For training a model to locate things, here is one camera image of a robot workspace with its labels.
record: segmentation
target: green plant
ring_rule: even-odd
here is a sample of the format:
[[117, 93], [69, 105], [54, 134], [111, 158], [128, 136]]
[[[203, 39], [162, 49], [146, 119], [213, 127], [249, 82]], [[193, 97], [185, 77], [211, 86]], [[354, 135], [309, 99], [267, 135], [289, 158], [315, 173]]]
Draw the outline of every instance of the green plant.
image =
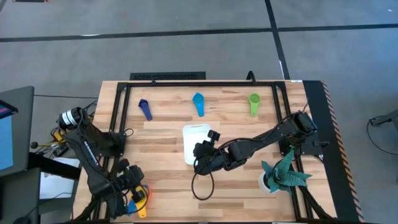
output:
[[292, 194], [290, 187], [307, 186], [305, 180], [312, 175], [289, 170], [293, 156], [294, 151], [290, 150], [290, 152], [280, 160], [275, 167], [270, 166], [267, 162], [261, 161], [261, 166], [266, 172], [267, 183], [271, 193], [279, 189]]

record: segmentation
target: white cutting board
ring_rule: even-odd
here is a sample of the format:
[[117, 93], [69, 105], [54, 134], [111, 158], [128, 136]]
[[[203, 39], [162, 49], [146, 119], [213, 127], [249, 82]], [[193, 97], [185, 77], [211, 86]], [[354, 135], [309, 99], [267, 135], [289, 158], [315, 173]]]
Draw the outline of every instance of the white cutting board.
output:
[[202, 143], [204, 140], [210, 141], [210, 138], [207, 137], [209, 130], [210, 125], [208, 124], [186, 125], [182, 129], [184, 159], [187, 164], [193, 165], [195, 161], [195, 156], [193, 156], [195, 144]]

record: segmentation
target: green plastic cup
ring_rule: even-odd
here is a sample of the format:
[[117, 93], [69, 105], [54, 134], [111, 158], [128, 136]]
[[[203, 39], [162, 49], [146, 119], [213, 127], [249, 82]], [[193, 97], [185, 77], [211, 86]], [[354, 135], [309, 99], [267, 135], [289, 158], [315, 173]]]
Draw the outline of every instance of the green plastic cup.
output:
[[259, 110], [260, 101], [261, 101], [261, 98], [257, 93], [253, 93], [249, 96], [250, 115], [251, 116], [257, 115], [257, 112]]

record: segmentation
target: blue cup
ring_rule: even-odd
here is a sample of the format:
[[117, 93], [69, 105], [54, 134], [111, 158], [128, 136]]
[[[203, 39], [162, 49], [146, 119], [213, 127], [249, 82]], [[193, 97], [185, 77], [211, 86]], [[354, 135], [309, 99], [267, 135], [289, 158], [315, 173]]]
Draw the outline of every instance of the blue cup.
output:
[[195, 93], [192, 98], [193, 103], [197, 107], [199, 116], [205, 115], [205, 97], [200, 93]]
[[144, 112], [147, 120], [150, 121], [152, 119], [152, 115], [150, 113], [148, 101], [141, 99], [138, 103], [138, 106], [141, 108], [142, 112]]

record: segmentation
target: white pot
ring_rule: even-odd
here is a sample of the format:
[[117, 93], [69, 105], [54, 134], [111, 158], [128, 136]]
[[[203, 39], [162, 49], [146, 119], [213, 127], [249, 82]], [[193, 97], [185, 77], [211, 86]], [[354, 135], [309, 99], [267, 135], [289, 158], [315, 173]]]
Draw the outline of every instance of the white pot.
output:
[[258, 182], [259, 182], [259, 187], [260, 187], [261, 190], [263, 190], [263, 191], [265, 191], [265, 192], [267, 192], [267, 193], [270, 193], [271, 190], [270, 190], [270, 189], [265, 185], [265, 183], [264, 183], [264, 176], [265, 176], [265, 174], [266, 174], [266, 172], [264, 171], [264, 172], [259, 176], [259, 180], [258, 180]]

